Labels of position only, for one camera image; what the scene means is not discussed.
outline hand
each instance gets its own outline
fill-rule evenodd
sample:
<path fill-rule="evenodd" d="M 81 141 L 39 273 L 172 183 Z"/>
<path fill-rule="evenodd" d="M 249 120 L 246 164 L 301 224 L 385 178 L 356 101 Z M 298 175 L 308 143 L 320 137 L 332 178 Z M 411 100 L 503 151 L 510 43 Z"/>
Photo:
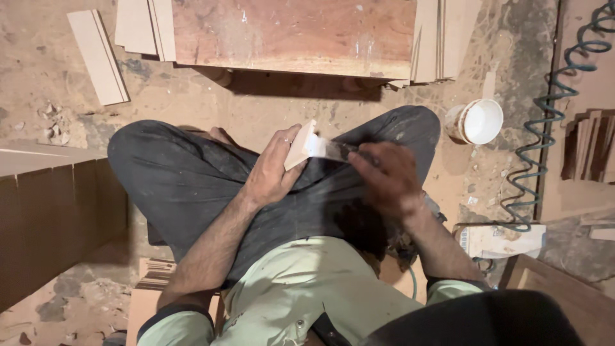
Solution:
<path fill-rule="evenodd" d="M 378 167 L 357 153 L 348 161 L 368 186 L 368 202 L 381 214 L 403 219 L 423 202 L 423 188 L 416 176 L 416 161 L 410 149 L 391 142 L 364 143 L 359 151 L 369 153 Z"/>
<path fill-rule="evenodd" d="M 288 172 L 284 169 L 290 144 L 299 129 L 301 125 L 296 124 L 287 130 L 278 130 L 256 160 L 248 180 L 240 191 L 240 194 L 256 208 L 260 209 L 284 198 L 303 171 L 307 161 L 303 161 Z"/>

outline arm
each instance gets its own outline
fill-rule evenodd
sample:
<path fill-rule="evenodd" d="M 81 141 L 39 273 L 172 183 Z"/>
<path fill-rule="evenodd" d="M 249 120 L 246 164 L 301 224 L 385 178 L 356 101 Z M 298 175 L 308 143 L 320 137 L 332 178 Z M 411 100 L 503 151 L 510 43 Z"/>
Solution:
<path fill-rule="evenodd" d="M 426 276 L 484 281 L 480 270 L 425 205 L 410 149 L 390 142 L 359 147 L 378 162 L 372 166 L 357 153 L 348 155 L 368 185 L 368 201 L 397 219 L 415 243 Z"/>
<path fill-rule="evenodd" d="M 212 295 L 231 270 L 237 247 L 256 213 L 280 201 L 301 174 L 305 162 L 288 172 L 284 160 L 301 125 L 277 131 L 245 185 L 192 245 L 162 291 L 157 308 L 170 303 L 207 308 Z"/>

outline dark gray pants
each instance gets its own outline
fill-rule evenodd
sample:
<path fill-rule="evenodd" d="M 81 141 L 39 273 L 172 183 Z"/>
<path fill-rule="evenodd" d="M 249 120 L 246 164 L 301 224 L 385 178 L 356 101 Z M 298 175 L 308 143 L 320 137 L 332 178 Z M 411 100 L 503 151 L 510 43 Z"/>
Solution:
<path fill-rule="evenodd" d="M 440 137 L 438 117 L 404 106 L 335 138 L 358 145 L 392 141 L 411 148 L 421 184 Z M 109 162 L 120 183 L 179 262 L 242 187 L 257 154 L 207 140 L 160 121 L 142 120 L 113 135 Z M 342 238 L 381 259 L 387 233 L 361 202 L 365 184 L 344 163 L 312 158 L 292 191 L 261 210 L 245 232 L 227 277 L 232 285 L 268 251 L 296 239 Z"/>

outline paint bucket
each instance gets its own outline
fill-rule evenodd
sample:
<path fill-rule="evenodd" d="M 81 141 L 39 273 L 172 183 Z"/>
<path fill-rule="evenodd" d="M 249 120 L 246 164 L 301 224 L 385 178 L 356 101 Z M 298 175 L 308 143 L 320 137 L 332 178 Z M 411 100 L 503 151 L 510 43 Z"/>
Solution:
<path fill-rule="evenodd" d="M 478 99 L 451 108 L 444 118 L 444 130 L 470 144 L 485 144 L 499 133 L 504 113 L 494 100 Z"/>

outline coiled air hose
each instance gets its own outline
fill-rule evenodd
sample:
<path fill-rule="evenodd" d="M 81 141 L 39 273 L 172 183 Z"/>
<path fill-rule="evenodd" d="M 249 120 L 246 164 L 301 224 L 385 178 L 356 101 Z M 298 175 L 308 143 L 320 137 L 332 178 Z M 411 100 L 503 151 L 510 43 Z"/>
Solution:
<path fill-rule="evenodd" d="M 544 111 L 544 118 L 539 119 L 539 120 L 526 121 L 523 124 L 523 127 L 527 131 L 530 131 L 532 134 L 536 135 L 536 137 L 538 138 L 538 141 L 532 144 L 525 145 L 515 150 L 515 153 L 517 154 L 517 156 L 519 156 L 519 158 L 522 161 L 528 163 L 530 166 L 513 173 L 513 174 L 520 173 L 520 175 L 517 175 L 516 177 L 512 179 L 509 178 L 509 182 L 514 187 L 518 188 L 521 191 L 521 194 L 513 197 L 513 199 L 517 199 L 523 196 L 525 193 L 529 193 L 534 196 L 534 200 L 527 201 L 527 202 L 514 202 L 514 203 L 506 204 L 505 206 L 502 206 L 510 215 L 513 216 L 514 219 L 513 219 L 513 222 L 497 222 L 498 225 L 502 227 L 506 227 L 509 230 L 513 230 L 513 231 L 519 231 L 519 232 L 530 231 L 531 220 L 528 217 L 521 216 L 515 209 L 518 209 L 520 207 L 525 207 L 525 206 L 536 205 L 540 203 L 542 199 L 539 196 L 539 193 L 537 191 L 534 191 L 533 189 L 520 184 L 518 180 L 521 180 L 524 178 L 539 177 L 540 175 L 546 174 L 549 170 L 547 169 L 546 164 L 542 164 L 540 162 L 532 160 L 531 158 L 527 157 L 527 155 L 525 155 L 525 152 L 530 151 L 530 150 L 542 150 L 542 149 L 548 148 L 552 146 L 553 144 L 555 144 L 555 139 L 551 137 L 551 135 L 547 131 L 547 123 L 554 123 L 555 121 L 561 121 L 565 118 L 565 115 L 564 113 L 554 108 L 553 106 L 554 101 L 563 99 L 564 97 L 579 95 L 579 92 L 577 90 L 574 90 L 572 87 L 569 87 L 563 84 L 559 80 L 559 76 L 561 74 L 570 74 L 571 72 L 575 72 L 575 70 L 591 72 L 591 71 L 596 71 L 598 69 L 596 65 L 591 65 L 591 64 L 586 64 L 586 63 L 575 63 L 571 58 L 571 54 L 575 51 L 577 53 L 581 53 L 582 55 L 586 55 L 588 52 L 604 53 L 604 52 L 611 50 L 611 48 L 613 48 L 613 45 L 611 45 L 609 42 L 602 41 L 602 40 L 584 41 L 585 32 L 587 30 L 592 30 L 594 32 L 603 32 L 603 33 L 615 33 L 615 29 L 605 28 L 601 24 L 602 22 L 607 21 L 607 20 L 615 20 L 615 0 L 610 0 L 603 6 L 595 9 L 594 12 L 592 12 L 592 21 L 589 22 L 587 25 L 584 25 L 579 28 L 579 31 L 577 32 L 577 44 L 575 44 L 573 47 L 570 47 L 564 51 L 564 60 L 566 62 L 566 66 L 558 69 L 557 71 L 553 71 L 551 73 L 551 76 L 550 76 L 551 78 L 550 78 L 550 83 L 549 83 L 550 88 L 556 87 L 559 90 L 557 90 L 557 92 L 554 92 L 554 93 L 549 92 L 545 96 L 541 96 L 541 97 L 534 99 L 534 103 L 540 109 Z M 535 125 L 538 125 L 538 124 L 542 124 L 543 126 L 542 130 L 537 129 L 535 127 Z M 538 167 L 538 171 L 534 173 L 528 173 L 530 170 L 532 170 L 534 165 Z M 522 223 L 523 225 L 520 225 L 518 222 L 515 223 L 515 220 L 519 220 L 520 223 Z"/>

